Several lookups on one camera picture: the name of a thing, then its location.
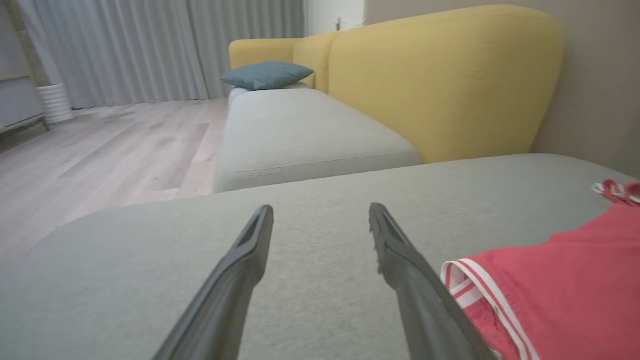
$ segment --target gray curtain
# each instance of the gray curtain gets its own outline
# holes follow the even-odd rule
[[[301,0],[33,0],[75,108],[212,99],[228,46],[303,34]]]

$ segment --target sofa armrest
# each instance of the sofa armrest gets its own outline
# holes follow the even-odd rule
[[[265,61],[293,62],[293,49],[301,39],[236,40],[229,46],[231,69]]]

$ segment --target fabric upholstery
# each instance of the fabric upholstery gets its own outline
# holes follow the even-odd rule
[[[508,5],[353,29],[333,44],[329,94],[425,163],[526,153],[561,71],[560,34],[546,13]]]
[[[152,359],[253,212],[271,204],[266,273],[239,359],[409,359],[396,294],[378,275],[371,202],[434,268],[543,243],[629,178],[526,154],[406,167],[132,206],[57,229],[0,272],[0,358]]]
[[[313,73],[313,70],[302,65],[265,61],[230,70],[221,80],[247,90],[276,90],[295,84]]]
[[[214,192],[420,165],[402,136],[318,90],[267,90],[229,109]]]
[[[293,50],[293,62],[316,72],[302,82],[324,93],[329,92],[329,55],[339,32],[325,33],[300,40]]]
[[[309,89],[310,87],[302,82],[299,83],[295,83],[295,84],[291,84],[288,86],[285,86],[282,88],[282,90],[289,90],[289,89]],[[234,87],[233,89],[231,89],[231,93],[229,94],[229,100],[228,100],[228,105],[231,106],[234,103],[234,100],[236,99],[236,97],[242,95],[242,94],[246,94],[250,92],[250,90],[247,90],[245,88],[238,88],[238,87]]]
[[[297,38],[236,40],[229,45],[231,69],[265,61],[293,62]]]

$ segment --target white stripe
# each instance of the white stripe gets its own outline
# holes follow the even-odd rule
[[[474,286],[473,289],[469,290],[466,294],[457,298],[456,301],[458,302],[458,305],[462,307],[462,309],[466,309],[469,306],[475,304],[476,302],[482,300],[482,298],[484,298],[484,296],[482,295],[482,292],[477,286]]]
[[[493,293],[495,298],[498,300],[498,302],[504,309],[506,313],[505,315],[511,320],[511,323],[513,323],[513,326],[518,330],[518,333],[521,335],[522,339],[527,344],[527,347],[531,352],[532,360],[539,360],[540,357],[538,356],[536,348],[533,347],[531,340],[529,339],[529,337],[527,336],[527,333],[522,328],[522,324],[520,324],[520,321],[518,321],[516,314],[513,312],[513,309],[511,308],[511,306],[509,305],[509,302],[507,301],[507,298],[504,297],[504,294],[502,293],[498,285],[495,283],[495,281],[493,281],[493,278],[491,278],[491,275],[489,275],[489,273],[485,271],[484,268],[482,268],[480,265],[478,265],[478,263],[476,263],[471,259],[462,259],[460,260],[460,262],[463,262],[467,264],[470,268],[474,269],[474,271],[482,278],[482,280],[487,285],[487,287],[489,287],[488,290]],[[488,294],[485,294],[487,300],[492,301],[492,298],[487,295]]]
[[[451,296],[455,296],[457,293],[459,293],[462,290],[464,290],[467,287],[467,285],[472,284],[472,283],[473,283],[473,281],[471,281],[471,279],[467,279],[462,284],[460,284],[460,285],[456,286],[455,288],[451,289],[449,292],[451,293]]]
[[[476,284],[477,288],[482,292],[486,300],[491,304],[491,306],[493,307],[493,310],[498,315],[498,319],[500,319],[500,322],[504,325],[504,328],[507,329],[507,332],[509,332],[511,339],[513,340],[513,343],[515,343],[515,345],[518,347],[518,351],[520,353],[520,360],[529,360],[529,356],[527,356],[527,350],[525,349],[524,343],[522,343],[522,341],[520,340],[520,337],[518,336],[516,331],[511,327],[511,324],[509,324],[509,321],[507,321],[505,315],[502,313],[502,311],[500,311],[500,309],[498,308],[498,304],[496,304],[493,301],[488,291],[483,288],[482,284],[480,283],[480,281],[478,281],[476,276],[467,268],[465,268],[464,265],[462,265],[461,263],[458,263],[457,261],[453,261],[453,263],[460,270],[462,270],[471,279],[471,281],[474,282],[474,284]]]
[[[464,281],[465,274],[460,271],[458,266],[455,264],[455,261],[447,261],[440,269],[440,280],[442,280],[443,284],[447,284],[447,268],[449,266],[451,266],[451,272],[449,274],[451,277],[449,279],[449,289],[453,289]]]

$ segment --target sofa backrest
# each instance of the sofa backrest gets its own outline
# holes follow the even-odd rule
[[[403,135],[425,163],[526,153],[563,49],[553,17],[518,6],[394,20],[333,40],[328,91]]]
[[[293,62],[315,70],[302,82],[326,94],[329,92],[329,55],[339,32],[325,33],[300,40],[293,50]]]

